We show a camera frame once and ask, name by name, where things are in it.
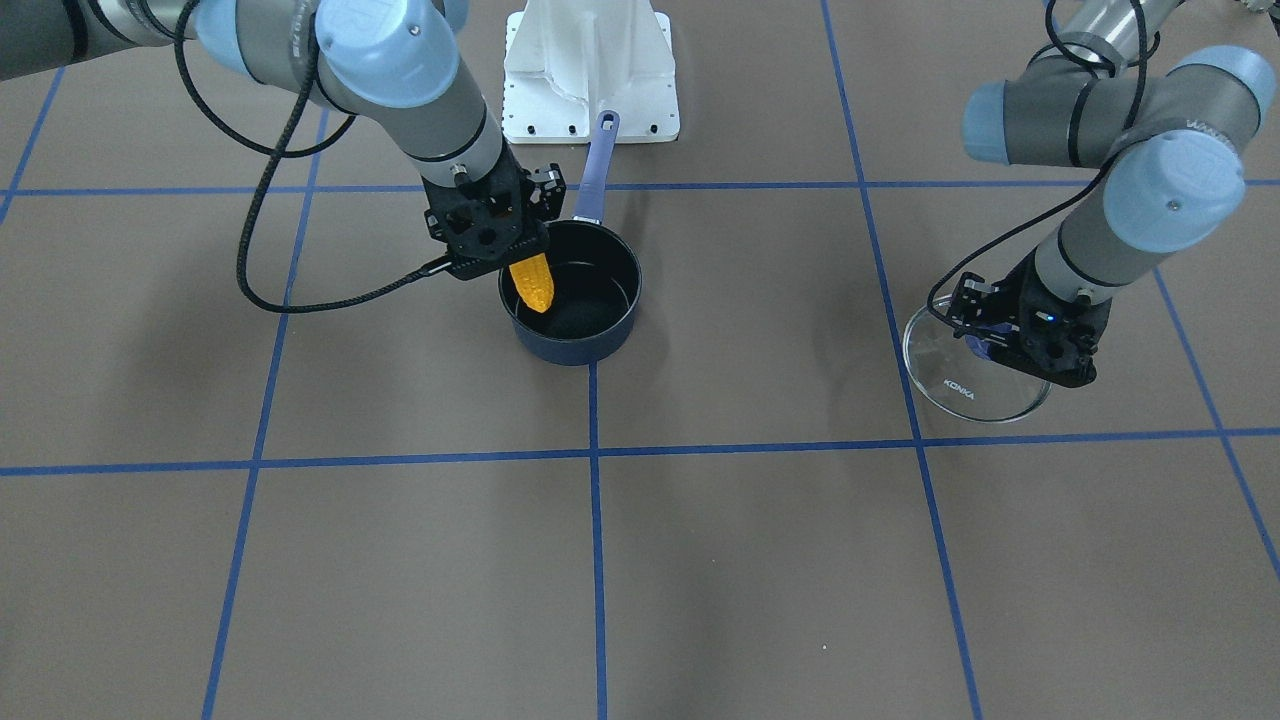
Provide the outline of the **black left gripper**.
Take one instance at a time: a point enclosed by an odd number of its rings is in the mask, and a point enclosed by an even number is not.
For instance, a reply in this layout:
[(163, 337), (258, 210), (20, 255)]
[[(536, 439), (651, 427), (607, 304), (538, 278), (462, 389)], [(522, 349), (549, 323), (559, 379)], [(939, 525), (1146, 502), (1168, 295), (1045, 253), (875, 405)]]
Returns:
[(1064, 388), (1094, 382), (1094, 356), (1111, 300), (1062, 300), (1050, 291), (1030, 252), (1005, 278), (988, 283), (964, 272), (946, 310), (954, 337), (975, 341), (993, 363)]

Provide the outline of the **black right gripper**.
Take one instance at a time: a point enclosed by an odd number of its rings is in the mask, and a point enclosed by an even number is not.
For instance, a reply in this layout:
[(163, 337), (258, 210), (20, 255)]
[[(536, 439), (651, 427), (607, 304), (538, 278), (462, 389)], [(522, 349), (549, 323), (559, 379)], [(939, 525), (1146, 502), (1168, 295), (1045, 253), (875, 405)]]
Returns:
[(561, 217), (564, 173), (557, 163), (530, 170), (499, 160), (480, 176), (461, 161), (425, 163), (425, 218), (444, 254), (424, 266), (425, 277), (445, 272), (471, 281), (545, 252), (548, 224)]

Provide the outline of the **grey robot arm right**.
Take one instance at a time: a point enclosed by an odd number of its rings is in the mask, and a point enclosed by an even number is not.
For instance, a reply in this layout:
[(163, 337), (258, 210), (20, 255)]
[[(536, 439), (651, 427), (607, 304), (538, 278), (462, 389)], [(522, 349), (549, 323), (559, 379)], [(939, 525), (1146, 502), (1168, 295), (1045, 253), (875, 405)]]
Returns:
[(193, 41), (257, 83), (369, 118), (416, 168), (447, 270), (468, 281), (547, 251), (563, 182), (515, 159), (460, 54), (467, 15), (465, 1), (5, 1), (1, 70)]

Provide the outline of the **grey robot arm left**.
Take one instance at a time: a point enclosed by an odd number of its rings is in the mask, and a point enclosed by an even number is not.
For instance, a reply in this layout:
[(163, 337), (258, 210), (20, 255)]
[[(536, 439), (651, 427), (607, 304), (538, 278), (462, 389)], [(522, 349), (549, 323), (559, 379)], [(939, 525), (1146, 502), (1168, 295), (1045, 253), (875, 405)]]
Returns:
[(1172, 1), (1085, 1), (1015, 79), (968, 100), (966, 154), (978, 161), (1092, 169), (1056, 206), (1057, 228), (995, 282), (956, 269), (938, 319), (979, 359), (1055, 386), (1096, 377), (1111, 302), (1194, 246), (1242, 204), (1242, 155), (1277, 94), (1257, 51), (1203, 47), (1153, 77), (1148, 63)]

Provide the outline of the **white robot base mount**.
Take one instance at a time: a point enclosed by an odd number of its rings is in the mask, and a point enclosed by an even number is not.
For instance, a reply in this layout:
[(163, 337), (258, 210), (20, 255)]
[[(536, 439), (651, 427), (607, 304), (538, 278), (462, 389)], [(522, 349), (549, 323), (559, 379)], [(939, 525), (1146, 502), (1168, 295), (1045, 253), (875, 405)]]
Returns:
[(617, 142), (682, 129), (671, 18), (649, 1), (529, 1), (506, 19), (500, 122), (512, 143), (586, 143), (603, 111)]

